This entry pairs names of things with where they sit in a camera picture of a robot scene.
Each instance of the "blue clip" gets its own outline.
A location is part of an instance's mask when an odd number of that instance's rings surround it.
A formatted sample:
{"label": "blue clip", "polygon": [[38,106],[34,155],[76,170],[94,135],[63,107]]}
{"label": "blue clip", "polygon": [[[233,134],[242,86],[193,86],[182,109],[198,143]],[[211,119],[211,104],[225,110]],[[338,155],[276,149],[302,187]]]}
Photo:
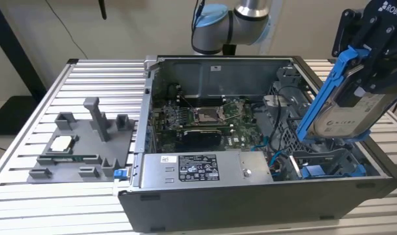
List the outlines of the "blue clip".
{"label": "blue clip", "polygon": [[129,178],[127,169],[121,169],[114,171],[114,179],[126,180]]}
{"label": "blue clip", "polygon": [[367,168],[364,165],[358,164],[356,171],[350,174],[352,177],[362,177],[367,176]]}

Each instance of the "white label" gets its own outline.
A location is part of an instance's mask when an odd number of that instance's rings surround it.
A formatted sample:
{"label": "white label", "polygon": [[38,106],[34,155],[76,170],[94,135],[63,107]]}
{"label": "white label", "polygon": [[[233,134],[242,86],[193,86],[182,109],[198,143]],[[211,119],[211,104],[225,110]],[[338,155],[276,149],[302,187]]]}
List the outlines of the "white label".
{"label": "white label", "polygon": [[367,93],[352,108],[334,107],[322,123],[317,126],[325,136],[346,136],[356,130],[367,116],[375,109],[384,94]]}
{"label": "white label", "polygon": [[211,66],[211,71],[221,71],[221,70],[222,70],[221,65]]}
{"label": "white label", "polygon": [[54,143],[50,148],[54,151],[63,152],[68,148],[71,141],[72,141],[71,136],[59,136],[55,138]]}
{"label": "white label", "polygon": [[177,163],[178,156],[162,156],[161,162],[162,163]]}

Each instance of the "blue latch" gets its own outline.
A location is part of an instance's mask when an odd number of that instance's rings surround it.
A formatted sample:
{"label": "blue latch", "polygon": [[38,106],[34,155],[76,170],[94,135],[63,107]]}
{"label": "blue latch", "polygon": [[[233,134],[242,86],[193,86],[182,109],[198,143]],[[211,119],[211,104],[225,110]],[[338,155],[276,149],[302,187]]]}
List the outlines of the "blue latch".
{"label": "blue latch", "polygon": [[127,169],[119,169],[114,171],[114,179],[126,180],[129,178]]}

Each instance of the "power supply label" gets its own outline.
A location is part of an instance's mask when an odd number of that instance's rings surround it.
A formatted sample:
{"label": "power supply label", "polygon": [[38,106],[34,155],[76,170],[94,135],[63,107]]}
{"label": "power supply label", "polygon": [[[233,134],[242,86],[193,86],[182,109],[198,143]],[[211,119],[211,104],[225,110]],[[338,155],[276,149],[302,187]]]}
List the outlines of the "power supply label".
{"label": "power supply label", "polygon": [[182,182],[219,180],[215,154],[181,155],[178,162]]}

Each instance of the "barcode sticker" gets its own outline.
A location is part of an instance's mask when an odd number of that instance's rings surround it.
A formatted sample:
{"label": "barcode sticker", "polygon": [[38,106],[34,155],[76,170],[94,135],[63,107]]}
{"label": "barcode sticker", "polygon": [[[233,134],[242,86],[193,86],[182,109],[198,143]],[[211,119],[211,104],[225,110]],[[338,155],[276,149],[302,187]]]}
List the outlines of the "barcode sticker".
{"label": "barcode sticker", "polygon": [[162,163],[177,163],[178,156],[162,156],[161,162]]}

